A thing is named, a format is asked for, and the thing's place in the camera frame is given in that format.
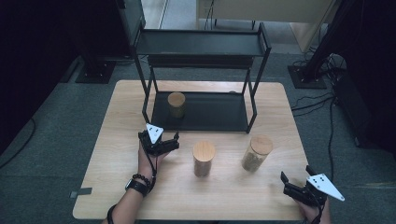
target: cylindrical wooden container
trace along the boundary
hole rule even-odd
[[[199,177],[209,175],[212,160],[216,154],[215,147],[210,142],[201,141],[195,144],[192,154],[195,175]]]
[[[273,143],[267,135],[253,136],[242,159],[242,167],[249,172],[256,172],[272,149]]]
[[[173,118],[181,119],[184,116],[186,97],[181,92],[172,92],[168,95],[169,113]]]

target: glass jar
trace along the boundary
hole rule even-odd
[[[253,136],[242,159],[242,167],[251,173],[256,172],[272,149],[273,143],[267,135]]]

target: black wristband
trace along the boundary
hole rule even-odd
[[[149,189],[151,189],[151,184],[149,183],[149,180],[145,177],[145,176],[143,176],[143,175],[140,175],[140,174],[135,174],[135,175],[133,175],[132,176],[132,179],[141,179],[141,180],[143,180],[143,181],[145,181],[145,183],[146,183],[146,186],[149,188]]]
[[[125,190],[128,189],[134,189],[137,192],[142,193],[143,197],[146,197],[146,195],[148,195],[149,193],[149,187],[147,187],[146,185],[135,181],[134,179],[130,179],[128,184],[126,184]]]
[[[113,210],[116,207],[117,204],[114,204],[113,206],[110,207],[110,209],[108,209],[107,212],[107,223],[108,224],[114,224],[113,222]]]

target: cork lid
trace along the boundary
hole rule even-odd
[[[192,154],[198,161],[211,161],[215,157],[216,149],[210,142],[201,141],[195,144]]]
[[[186,101],[186,97],[181,92],[175,91],[168,95],[168,103],[171,106],[175,106],[175,107],[181,106],[184,104],[185,101]]]
[[[253,136],[250,140],[250,146],[255,152],[261,155],[268,155],[273,149],[271,139],[264,134]]]

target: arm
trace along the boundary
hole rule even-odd
[[[312,221],[315,219],[315,217],[318,216],[319,210],[317,207],[311,207],[308,206],[304,203],[301,203],[299,201],[294,200],[297,202],[301,214],[306,217],[309,221],[309,223],[312,223]],[[329,199],[326,200],[326,203],[324,204],[322,216],[320,219],[320,224],[331,224],[332,221],[330,219],[330,207],[329,207]]]
[[[161,156],[158,157],[157,170],[159,169],[163,158],[167,154],[162,154]],[[155,164],[156,158],[155,157],[150,157],[150,158]],[[151,166],[140,144],[138,150],[137,172],[145,176],[148,179],[148,181],[151,182],[152,180]],[[146,185],[146,183],[141,179],[136,179],[136,181]],[[137,211],[139,210],[140,204],[142,202],[143,202],[143,195],[140,192],[134,189],[128,189],[113,210],[112,216],[113,216],[114,224],[134,223],[134,220],[136,219]],[[107,220],[106,219],[103,220],[102,224],[107,224]]]

